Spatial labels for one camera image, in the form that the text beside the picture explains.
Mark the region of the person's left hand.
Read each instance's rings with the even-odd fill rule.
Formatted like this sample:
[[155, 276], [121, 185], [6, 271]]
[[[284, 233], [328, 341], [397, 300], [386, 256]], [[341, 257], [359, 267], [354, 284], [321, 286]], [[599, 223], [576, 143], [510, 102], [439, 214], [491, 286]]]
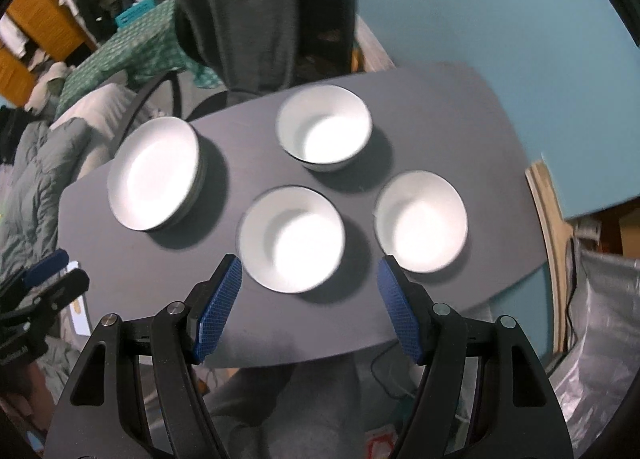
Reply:
[[55, 409], [46, 377], [35, 361], [1, 367], [1, 397], [43, 427], [49, 424]]

